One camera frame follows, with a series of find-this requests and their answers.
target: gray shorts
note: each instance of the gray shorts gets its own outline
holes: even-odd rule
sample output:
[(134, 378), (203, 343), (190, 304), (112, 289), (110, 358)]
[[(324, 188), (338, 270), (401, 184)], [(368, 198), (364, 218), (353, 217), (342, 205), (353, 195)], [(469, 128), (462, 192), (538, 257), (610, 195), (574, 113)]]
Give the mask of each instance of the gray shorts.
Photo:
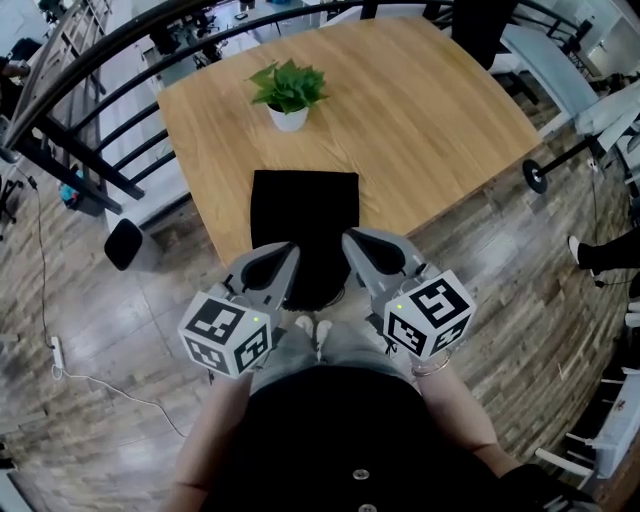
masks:
[(253, 377), (251, 393), (255, 393), (277, 380), (320, 365), (366, 368), (398, 377), (407, 377), (382, 350), (348, 324), (334, 323), (321, 348), (321, 357), (315, 342), (297, 325), (293, 325), (280, 339), (262, 369)]

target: black pants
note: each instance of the black pants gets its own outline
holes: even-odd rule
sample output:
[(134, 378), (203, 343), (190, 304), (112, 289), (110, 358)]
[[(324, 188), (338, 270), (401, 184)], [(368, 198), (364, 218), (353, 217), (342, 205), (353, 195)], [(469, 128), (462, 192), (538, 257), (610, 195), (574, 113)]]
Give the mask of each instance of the black pants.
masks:
[(580, 268), (599, 273), (614, 268), (640, 268), (640, 228), (633, 229), (608, 244), (578, 246)]

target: sneaker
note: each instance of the sneaker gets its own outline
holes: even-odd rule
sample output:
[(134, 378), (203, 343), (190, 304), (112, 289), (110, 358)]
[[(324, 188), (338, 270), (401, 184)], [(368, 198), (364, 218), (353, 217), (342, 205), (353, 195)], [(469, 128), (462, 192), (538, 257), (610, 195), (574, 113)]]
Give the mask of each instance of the sneaker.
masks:
[(324, 344), (324, 340), (327, 339), (329, 331), (333, 327), (333, 322), (329, 320), (322, 320), (318, 324), (318, 328), (316, 329), (316, 341), (318, 342), (318, 354), (322, 350), (322, 345)]
[(296, 318), (295, 325), (300, 327), (309, 338), (313, 338), (313, 320), (306, 315), (300, 315)]
[(569, 244), (569, 251), (571, 251), (571, 256), (573, 256), (573, 259), (576, 262), (576, 265), (580, 265), (580, 262), (578, 261), (578, 247), (580, 246), (580, 240), (578, 240), (575, 236), (571, 235), (568, 239), (567, 242)]

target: bracelet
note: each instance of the bracelet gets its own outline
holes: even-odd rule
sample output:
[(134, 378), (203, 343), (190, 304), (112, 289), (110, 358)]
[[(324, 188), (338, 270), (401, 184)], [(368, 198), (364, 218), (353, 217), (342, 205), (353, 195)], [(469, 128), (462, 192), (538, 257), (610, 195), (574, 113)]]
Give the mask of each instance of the bracelet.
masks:
[(451, 361), (451, 350), (447, 349), (447, 357), (445, 358), (444, 362), (440, 366), (438, 366), (434, 370), (431, 370), (431, 369), (426, 370), (426, 368), (423, 366), (412, 366), (411, 373), (413, 374), (414, 377), (418, 377), (418, 378), (428, 377), (429, 375), (433, 375), (434, 373), (438, 373), (440, 370), (442, 370), (445, 366), (449, 364), (449, 361)]

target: green plant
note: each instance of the green plant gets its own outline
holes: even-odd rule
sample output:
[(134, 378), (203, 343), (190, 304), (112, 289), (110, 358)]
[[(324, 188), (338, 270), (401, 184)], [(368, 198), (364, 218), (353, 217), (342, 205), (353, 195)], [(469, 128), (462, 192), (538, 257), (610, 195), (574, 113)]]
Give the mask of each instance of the green plant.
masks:
[(311, 66), (299, 68), (289, 59), (282, 66), (274, 62), (249, 78), (260, 90), (252, 103), (266, 103), (272, 109), (289, 114), (328, 98), (322, 94), (324, 72)]

